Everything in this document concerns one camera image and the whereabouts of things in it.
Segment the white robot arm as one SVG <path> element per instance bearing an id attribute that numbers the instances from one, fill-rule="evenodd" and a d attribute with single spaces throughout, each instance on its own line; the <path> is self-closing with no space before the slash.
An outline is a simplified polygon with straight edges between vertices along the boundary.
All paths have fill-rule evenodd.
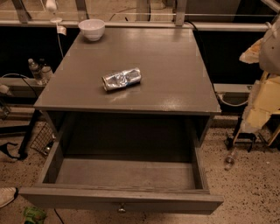
<path id="1" fill-rule="evenodd" d="M 263 70 L 260 80 L 256 80 L 249 97 L 248 105 L 241 118 L 241 131 L 255 133 L 280 109 L 280 17 L 250 48 L 243 52 L 240 61 L 258 63 Z"/>

